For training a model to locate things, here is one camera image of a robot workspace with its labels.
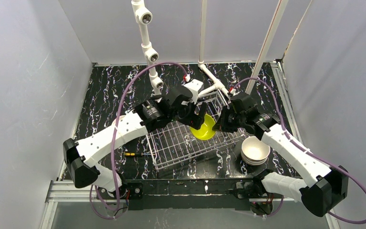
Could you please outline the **yellow-green bowl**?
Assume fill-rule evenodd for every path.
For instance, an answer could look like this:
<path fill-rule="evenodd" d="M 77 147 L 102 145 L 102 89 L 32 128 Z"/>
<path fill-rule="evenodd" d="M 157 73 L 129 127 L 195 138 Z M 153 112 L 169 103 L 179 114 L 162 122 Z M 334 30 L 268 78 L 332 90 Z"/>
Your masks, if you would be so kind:
<path fill-rule="evenodd" d="M 196 130 L 193 127 L 190 128 L 193 136 L 199 140 L 209 140 L 214 137 L 215 131 L 213 130 L 213 126 L 216 124 L 215 120 L 209 114 L 205 114 L 204 122 L 201 125 L 200 129 Z"/>

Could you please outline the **beige bowl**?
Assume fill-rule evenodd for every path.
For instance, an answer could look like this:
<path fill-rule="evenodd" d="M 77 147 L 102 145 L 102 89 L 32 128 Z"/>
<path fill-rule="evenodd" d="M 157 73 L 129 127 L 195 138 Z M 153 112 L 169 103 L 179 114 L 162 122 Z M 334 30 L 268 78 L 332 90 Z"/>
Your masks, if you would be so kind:
<path fill-rule="evenodd" d="M 258 160 L 270 154 L 270 147 L 260 141 L 256 136 L 250 136 L 242 142 L 241 153 L 244 153 L 251 159 Z"/>

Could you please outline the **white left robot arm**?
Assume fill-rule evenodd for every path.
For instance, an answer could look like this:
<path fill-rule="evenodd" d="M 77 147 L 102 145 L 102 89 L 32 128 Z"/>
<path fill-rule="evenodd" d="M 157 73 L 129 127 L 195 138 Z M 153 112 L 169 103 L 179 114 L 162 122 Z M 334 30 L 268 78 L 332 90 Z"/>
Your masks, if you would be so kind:
<path fill-rule="evenodd" d="M 122 186 L 120 176 L 114 176 L 110 169 L 99 165 L 99 161 L 112 149 L 165 128 L 173 121 L 199 129 L 207 109 L 207 104 L 202 104 L 200 112 L 195 113 L 198 95 L 202 90 L 203 83 L 197 80 L 179 85 L 169 90 L 167 95 L 153 96 L 135 106 L 117 124 L 88 138 L 65 140 L 62 144 L 64 161 L 74 186 L 83 188 L 96 185 L 114 192 Z"/>

